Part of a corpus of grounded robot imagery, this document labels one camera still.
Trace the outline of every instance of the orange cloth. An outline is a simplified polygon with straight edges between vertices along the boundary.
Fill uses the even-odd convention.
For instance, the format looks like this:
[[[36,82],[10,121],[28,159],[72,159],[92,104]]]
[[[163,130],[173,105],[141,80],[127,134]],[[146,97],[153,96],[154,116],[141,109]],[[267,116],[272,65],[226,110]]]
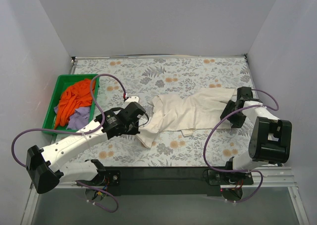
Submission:
[[[69,116],[75,113],[79,107],[90,106],[93,98],[90,94],[90,79],[84,79],[69,86],[61,95],[54,129],[58,125],[65,126],[69,122]]]

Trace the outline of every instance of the cream garment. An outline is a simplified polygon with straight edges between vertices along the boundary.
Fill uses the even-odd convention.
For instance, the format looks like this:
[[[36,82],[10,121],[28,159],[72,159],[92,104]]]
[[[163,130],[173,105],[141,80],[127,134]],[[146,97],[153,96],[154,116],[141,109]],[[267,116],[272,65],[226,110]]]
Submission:
[[[182,99],[176,94],[158,95],[152,99],[153,117],[144,127],[139,128],[136,137],[147,147],[162,131],[182,130],[183,135],[191,135],[195,129],[213,128],[234,89],[202,88],[195,94]],[[228,121],[219,128],[229,129]]]

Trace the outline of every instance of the table surface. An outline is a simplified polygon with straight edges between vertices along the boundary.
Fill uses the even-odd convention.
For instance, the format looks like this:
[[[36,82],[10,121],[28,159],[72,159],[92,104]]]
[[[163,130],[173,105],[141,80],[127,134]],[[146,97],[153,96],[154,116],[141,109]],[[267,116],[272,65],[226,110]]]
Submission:
[[[177,93],[181,97],[187,97],[200,88],[253,87],[243,57],[78,60],[74,74],[92,73],[115,75],[123,83],[129,96],[140,97],[139,103],[149,116],[153,114],[153,107],[147,102],[158,94]],[[97,101],[104,110],[122,106],[122,95],[117,81],[110,77],[100,78]],[[98,114],[100,112],[96,108],[95,115]],[[208,161],[214,166],[224,166],[230,157],[245,152],[252,130],[253,125],[248,119],[242,128],[216,130],[208,145]],[[104,166],[116,167],[205,166],[203,147],[210,131],[196,130],[188,137],[183,137],[180,131],[162,132],[151,149],[145,148],[134,136],[115,137],[91,147],[71,162],[99,159]]]

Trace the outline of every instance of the gray wall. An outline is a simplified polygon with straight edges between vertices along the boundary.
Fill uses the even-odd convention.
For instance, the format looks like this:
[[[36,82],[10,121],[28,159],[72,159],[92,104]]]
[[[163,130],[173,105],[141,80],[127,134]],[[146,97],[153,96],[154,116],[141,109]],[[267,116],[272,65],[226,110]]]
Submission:
[[[71,56],[241,55],[275,0],[40,0]]]
[[[0,0],[0,224],[21,222],[31,180],[12,158],[13,138],[41,127],[60,74],[68,73],[70,57],[39,0]],[[29,133],[17,143],[18,158],[47,145],[50,137]]]
[[[277,116],[293,123],[288,164],[309,220],[317,224],[317,0],[276,0],[249,60],[256,87],[276,96]]]

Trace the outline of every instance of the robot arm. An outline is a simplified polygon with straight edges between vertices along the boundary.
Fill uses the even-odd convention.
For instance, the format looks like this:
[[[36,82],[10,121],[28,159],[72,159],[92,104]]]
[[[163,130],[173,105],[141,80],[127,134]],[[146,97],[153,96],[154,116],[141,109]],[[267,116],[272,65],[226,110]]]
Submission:
[[[237,101],[229,101],[222,115],[251,105],[263,105],[253,98],[251,88],[241,87],[237,91]],[[254,124],[249,150],[231,158],[226,169],[247,169],[249,171],[266,164],[285,163],[289,158],[292,124],[272,115],[265,107],[250,108],[229,117],[232,128],[242,127],[248,117]]]
[[[37,146],[31,147],[27,152],[26,169],[37,192],[46,193],[60,182],[98,180],[105,172],[104,166],[98,160],[67,162],[86,149],[114,136],[136,135],[139,133],[138,121],[145,113],[142,106],[131,102],[124,109],[113,108],[106,111],[104,124],[94,133],[84,134],[100,125],[102,115],[79,130],[82,135],[70,135],[40,149]]]

